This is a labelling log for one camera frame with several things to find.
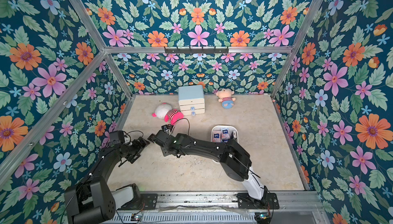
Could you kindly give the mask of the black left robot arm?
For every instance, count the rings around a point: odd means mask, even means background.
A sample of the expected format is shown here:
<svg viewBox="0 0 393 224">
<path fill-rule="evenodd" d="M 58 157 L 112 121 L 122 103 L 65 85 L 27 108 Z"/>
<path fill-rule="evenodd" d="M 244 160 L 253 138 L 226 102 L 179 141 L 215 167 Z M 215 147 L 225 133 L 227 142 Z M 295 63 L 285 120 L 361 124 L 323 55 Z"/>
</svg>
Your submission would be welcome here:
<svg viewBox="0 0 393 224">
<path fill-rule="evenodd" d="M 64 194 L 68 223 L 101 224 L 112 219 L 125 206 L 143 208 L 136 184 L 111 191 L 107 181 L 116 165 L 134 163 L 149 144 L 143 137 L 132 140 L 121 130 L 109 133 L 96 163 L 79 183 L 69 187 Z"/>
</svg>

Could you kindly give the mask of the black packet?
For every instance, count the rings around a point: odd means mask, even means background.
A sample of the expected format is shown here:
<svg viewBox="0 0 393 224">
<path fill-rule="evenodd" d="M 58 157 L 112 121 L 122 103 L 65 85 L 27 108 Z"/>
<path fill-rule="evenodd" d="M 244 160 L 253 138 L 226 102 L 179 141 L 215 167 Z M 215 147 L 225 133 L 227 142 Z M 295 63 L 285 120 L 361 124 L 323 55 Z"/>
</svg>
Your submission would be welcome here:
<svg viewBox="0 0 393 224">
<path fill-rule="evenodd" d="M 167 126 L 166 126 L 166 132 L 172 133 L 173 129 L 174 129 L 174 126 L 173 126 L 173 125 L 167 124 Z"/>
<path fill-rule="evenodd" d="M 237 131 L 232 132 L 232 139 L 237 141 Z"/>
</svg>

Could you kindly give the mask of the white blue tissue pack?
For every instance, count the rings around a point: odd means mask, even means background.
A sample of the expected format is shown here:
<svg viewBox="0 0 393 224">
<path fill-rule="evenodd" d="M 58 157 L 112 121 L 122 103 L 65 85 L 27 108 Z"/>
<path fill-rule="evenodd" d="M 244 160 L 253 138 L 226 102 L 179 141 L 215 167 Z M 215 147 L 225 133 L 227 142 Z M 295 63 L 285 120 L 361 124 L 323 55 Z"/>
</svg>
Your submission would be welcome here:
<svg viewBox="0 0 393 224">
<path fill-rule="evenodd" d="M 231 138 L 231 135 L 230 135 L 229 129 L 226 127 L 222 127 L 221 128 L 221 139 L 223 141 L 225 141 L 225 140 L 229 140 L 230 138 Z"/>
</svg>

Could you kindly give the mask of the white oval storage tray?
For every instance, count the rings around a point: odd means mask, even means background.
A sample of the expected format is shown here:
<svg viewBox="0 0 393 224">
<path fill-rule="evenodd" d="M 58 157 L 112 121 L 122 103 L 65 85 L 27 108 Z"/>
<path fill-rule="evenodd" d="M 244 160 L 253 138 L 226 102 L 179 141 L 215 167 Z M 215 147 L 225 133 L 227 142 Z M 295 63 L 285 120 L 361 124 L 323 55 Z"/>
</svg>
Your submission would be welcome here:
<svg viewBox="0 0 393 224">
<path fill-rule="evenodd" d="M 217 125 L 211 130 L 211 141 L 227 143 L 229 140 L 238 142 L 238 130 L 229 125 Z"/>
</svg>

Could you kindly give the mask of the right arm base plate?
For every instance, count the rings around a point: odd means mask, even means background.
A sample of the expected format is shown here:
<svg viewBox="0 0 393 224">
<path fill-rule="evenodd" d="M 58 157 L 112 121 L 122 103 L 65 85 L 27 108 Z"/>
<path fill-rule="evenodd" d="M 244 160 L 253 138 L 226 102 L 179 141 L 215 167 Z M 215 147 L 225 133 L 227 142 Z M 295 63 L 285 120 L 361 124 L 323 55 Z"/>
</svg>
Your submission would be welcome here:
<svg viewBox="0 0 393 224">
<path fill-rule="evenodd" d="M 248 193 L 236 195 L 239 209 L 278 210 L 280 208 L 277 194 L 268 192 L 261 200 L 254 199 Z"/>
</svg>

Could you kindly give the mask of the pink tissue pack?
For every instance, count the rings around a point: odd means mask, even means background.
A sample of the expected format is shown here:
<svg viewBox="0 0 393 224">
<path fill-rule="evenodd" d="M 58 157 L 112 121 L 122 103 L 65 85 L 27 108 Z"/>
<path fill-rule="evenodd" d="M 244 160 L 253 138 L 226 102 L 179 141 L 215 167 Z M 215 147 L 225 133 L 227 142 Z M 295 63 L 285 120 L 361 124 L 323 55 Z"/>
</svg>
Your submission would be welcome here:
<svg viewBox="0 0 393 224">
<path fill-rule="evenodd" d="M 215 143 L 220 143 L 222 141 L 222 139 L 221 139 L 221 132 L 219 130 L 214 130 L 212 132 L 212 139 L 211 139 L 211 141 L 215 142 Z"/>
</svg>

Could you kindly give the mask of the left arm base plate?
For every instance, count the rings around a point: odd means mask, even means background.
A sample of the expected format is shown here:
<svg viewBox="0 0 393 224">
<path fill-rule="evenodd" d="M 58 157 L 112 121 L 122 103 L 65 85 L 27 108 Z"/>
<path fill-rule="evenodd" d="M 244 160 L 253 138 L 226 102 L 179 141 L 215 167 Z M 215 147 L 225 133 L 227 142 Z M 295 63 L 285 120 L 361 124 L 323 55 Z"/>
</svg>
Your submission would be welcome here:
<svg viewBox="0 0 393 224">
<path fill-rule="evenodd" d="M 158 194 L 142 193 L 126 203 L 120 210 L 154 210 L 158 202 Z"/>
</svg>

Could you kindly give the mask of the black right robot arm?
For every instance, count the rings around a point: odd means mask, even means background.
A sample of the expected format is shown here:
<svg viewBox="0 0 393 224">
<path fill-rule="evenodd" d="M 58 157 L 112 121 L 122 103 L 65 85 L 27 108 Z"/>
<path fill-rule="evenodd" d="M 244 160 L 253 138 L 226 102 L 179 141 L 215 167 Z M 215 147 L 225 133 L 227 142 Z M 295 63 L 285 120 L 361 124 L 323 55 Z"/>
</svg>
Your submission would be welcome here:
<svg viewBox="0 0 393 224">
<path fill-rule="evenodd" d="M 266 200 L 268 189 L 255 174 L 250 154 L 237 141 L 210 142 L 183 133 L 173 136 L 163 130 L 151 134 L 148 140 L 160 146 L 164 156 L 194 155 L 218 162 L 229 178 L 243 184 L 253 201 Z"/>
</svg>

